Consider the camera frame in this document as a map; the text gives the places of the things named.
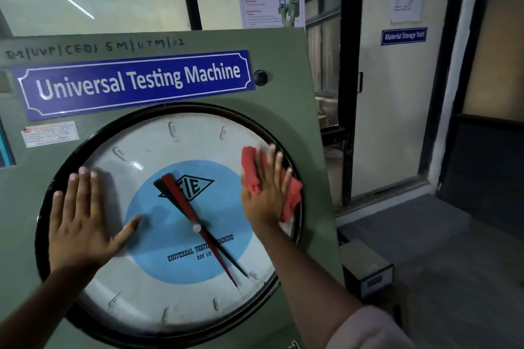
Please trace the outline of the person's left hand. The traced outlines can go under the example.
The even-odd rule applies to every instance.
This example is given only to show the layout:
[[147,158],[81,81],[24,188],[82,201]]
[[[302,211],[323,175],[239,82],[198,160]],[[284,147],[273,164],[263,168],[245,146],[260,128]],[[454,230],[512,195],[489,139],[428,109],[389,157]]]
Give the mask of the person's left hand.
[[103,205],[103,193],[100,175],[91,172],[91,213],[82,224],[75,222],[75,201],[79,183],[79,174],[69,175],[64,194],[62,224],[53,239],[49,239],[49,264],[52,272],[60,266],[83,260],[99,262],[104,266],[118,253],[109,252],[111,235],[108,230]]

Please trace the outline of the person's right hand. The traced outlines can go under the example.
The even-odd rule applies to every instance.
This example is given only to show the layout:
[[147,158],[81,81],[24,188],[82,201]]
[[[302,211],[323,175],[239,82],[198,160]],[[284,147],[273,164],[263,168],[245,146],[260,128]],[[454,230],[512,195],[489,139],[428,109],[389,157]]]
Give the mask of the person's right hand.
[[251,224],[256,235],[261,235],[265,228],[278,228],[281,213],[284,207],[284,197],[282,195],[282,172],[283,154],[277,151],[277,186],[270,186],[265,180],[265,167],[263,163],[263,148],[258,148],[255,156],[255,164],[260,179],[261,192],[252,195],[244,185],[244,172],[241,169],[240,182],[242,185],[241,201],[245,217]]

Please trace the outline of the red cleaning cloth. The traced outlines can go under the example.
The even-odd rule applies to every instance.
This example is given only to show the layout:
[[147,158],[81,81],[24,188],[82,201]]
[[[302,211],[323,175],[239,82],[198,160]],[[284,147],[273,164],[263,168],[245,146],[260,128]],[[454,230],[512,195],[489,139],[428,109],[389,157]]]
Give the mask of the red cleaning cloth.
[[[255,164],[256,152],[257,148],[246,146],[243,147],[241,153],[241,167],[244,172],[244,185],[252,195],[258,195],[261,192],[260,179]],[[302,182],[292,176],[285,195],[280,222],[287,223],[294,218],[294,210],[302,200],[302,188]]]

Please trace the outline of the person's right forearm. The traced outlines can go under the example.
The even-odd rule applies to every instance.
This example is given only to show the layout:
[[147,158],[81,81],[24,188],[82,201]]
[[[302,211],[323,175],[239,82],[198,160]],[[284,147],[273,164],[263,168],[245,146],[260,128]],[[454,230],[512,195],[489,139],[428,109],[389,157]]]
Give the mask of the person's right forearm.
[[363,305],[277,222],[253,221],[252,228],[275,267],[306,349],[416,349],[388,313]]

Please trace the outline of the person's left forearm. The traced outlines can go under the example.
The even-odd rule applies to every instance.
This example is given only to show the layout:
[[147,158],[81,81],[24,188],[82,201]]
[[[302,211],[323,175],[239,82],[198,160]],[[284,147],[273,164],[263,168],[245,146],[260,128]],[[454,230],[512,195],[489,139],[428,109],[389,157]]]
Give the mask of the person's left forearm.
[[53,270],[23,304],[0,322],[0,349],[44,349],[101,265],[83,260]]

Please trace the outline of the green testing machine cabinet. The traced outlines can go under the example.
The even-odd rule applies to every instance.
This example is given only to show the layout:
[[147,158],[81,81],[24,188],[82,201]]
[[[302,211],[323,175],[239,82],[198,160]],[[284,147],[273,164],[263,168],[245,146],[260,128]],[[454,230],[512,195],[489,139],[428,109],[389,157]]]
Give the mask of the green testing machine cabinet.
[[[252,91],[159,102],[97,113],[29,121],[12,68],[86,61],[111,61],[246,50],[252,67],[269,81]],[[303,183],[294,218],[281,224],[294,243],[342,280],[330,186],[324,160],[317,102],[303,29],[234,29],[128,34],[24,36],[0,40],[0,320],[43,280],[35,256],[37,220],[55,174],[82,142],[108,123],[148,107],[196,102],[247,115],[278,141],[284,168]],[[80,139],[25,147],[25,127],[74,121]],[[67,318],[49,349],[114,349],[75,327]],[[280,286],[243,323],[186,349],[291,349],[304,347]]]

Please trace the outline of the red pointer needle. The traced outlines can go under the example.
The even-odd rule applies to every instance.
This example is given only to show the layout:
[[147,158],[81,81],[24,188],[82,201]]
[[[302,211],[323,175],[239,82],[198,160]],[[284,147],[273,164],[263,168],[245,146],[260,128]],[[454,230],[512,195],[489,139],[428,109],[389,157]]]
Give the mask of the red pointer needle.
[[193,224],[193,230],[196,233],[199,233],[200,236],[204,239],[208,249],[213,253],[220,266],[224,269],[226,275],[232,281],[233,285],[237,288],[237,290],[240,290],[236,280],[232,276],[228,266],[226,265],[226,262],[223,260],[220,254],[220,244],[202,225],[202,222],[200,221],[196,212],[193,210],[189,201],[184,196],[182,190],[174,179],[174,176],[170,173],[164,174],[159,180],[155,181],[154,185],[164,194],[166,198],[168,198],[173,204],[180,208],[182,214],[184,214],[184,216],[186,216],[186,218]]

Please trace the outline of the round dial gauge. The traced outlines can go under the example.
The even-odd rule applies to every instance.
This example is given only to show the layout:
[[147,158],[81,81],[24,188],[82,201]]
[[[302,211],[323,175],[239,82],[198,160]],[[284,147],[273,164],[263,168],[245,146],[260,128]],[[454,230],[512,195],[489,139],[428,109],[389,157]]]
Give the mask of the round dial gauge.
[[[50,274],[51,197],[70,173],[100,172],[108,230],[142,220],[123,252],[87,285],[67,319],[90,337],[122,349],[186,349],[229,332],[279,287],[274,266],[245,219],[240,170],[243,147],[277,139],[245,114],[181,102],[148,107],[108,123],[84,140],[55,174],[40,209],[35,256]],[[251,276],[226,258],[239,289],[192,223],[154,186],[174,176],[194,211]]]

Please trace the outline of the white and red sticker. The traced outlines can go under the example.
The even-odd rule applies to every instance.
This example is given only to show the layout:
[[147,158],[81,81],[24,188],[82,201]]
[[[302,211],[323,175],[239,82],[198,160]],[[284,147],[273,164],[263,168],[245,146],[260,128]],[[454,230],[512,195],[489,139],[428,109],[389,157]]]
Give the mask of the white and red sticker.
[[33,148],[80,139],[74,121],[25,127],[21,131],[25,147]]

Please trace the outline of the black pointer needle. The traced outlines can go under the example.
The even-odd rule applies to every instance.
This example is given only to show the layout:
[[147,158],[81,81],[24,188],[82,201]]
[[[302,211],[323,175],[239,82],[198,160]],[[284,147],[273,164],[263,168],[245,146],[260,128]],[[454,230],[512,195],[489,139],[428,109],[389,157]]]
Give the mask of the black pointer needle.
[[226,250],[226,248],[219,242],[218,239],[216,239],[215,237],[213,237],[221,246],[221,256],[222,258],[226,258],[243,276],[245,276],[248,280],[252,280],[251,276],[244,270],[244,268],[242,268],[239,263],[236,261],[236,259],[234,259],[234,257],[228,253],[228,251]]

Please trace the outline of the small grey meter box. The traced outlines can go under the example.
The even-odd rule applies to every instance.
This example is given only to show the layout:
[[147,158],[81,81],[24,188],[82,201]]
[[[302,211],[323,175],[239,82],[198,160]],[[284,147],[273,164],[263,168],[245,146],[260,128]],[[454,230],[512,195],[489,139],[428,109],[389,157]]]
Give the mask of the small grey meter box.
[[390,287],[395,267],[359,239],[339,246],[345,287],[360,300]]

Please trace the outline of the blue name plate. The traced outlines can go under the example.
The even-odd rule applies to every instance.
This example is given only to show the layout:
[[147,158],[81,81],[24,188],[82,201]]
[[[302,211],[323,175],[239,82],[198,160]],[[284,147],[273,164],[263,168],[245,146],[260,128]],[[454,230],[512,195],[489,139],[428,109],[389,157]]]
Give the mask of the blue name plate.
[[252,91],[246,50],[11,70],[29,121]]

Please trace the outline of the cream door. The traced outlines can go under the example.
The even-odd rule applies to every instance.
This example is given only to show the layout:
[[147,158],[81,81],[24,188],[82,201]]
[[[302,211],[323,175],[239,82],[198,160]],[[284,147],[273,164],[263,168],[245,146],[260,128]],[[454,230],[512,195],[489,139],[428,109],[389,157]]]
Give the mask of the cream door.
[[[423,0],[420,22],[391,24],[391,0],[363,0],[351,198],[419,173],[448,0]],[[422,43],[381,46],[382,31],[428,28]]]

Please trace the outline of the small blue door sign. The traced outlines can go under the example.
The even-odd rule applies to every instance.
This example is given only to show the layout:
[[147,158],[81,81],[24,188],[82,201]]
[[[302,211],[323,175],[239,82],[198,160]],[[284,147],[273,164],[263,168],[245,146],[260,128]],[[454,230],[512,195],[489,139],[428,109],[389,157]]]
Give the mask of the small blue door sign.
[[400,28],[382,31],[381,46],[422,43],[427,39],[428,28]]

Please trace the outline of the white paper notice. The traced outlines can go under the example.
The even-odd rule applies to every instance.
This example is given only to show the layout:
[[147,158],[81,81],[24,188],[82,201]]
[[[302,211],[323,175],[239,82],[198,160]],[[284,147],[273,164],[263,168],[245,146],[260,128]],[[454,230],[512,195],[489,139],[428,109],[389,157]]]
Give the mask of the white paper notice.
[[415,23],[422,18],[423,0],[391,0],[391,24]]

